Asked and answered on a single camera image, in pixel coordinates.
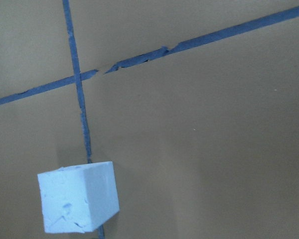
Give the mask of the light blue foam block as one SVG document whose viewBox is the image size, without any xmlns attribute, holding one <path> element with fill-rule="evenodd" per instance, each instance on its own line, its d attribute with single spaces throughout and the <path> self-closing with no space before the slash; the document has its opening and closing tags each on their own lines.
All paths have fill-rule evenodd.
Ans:
<svg viewBox="0 0 299 239">
<path fill-rule="evenodd" d="M 90 233 L 120 210 L 111 161 L 61 167 L 37 179 L 46 233 Z"/>
</svg>

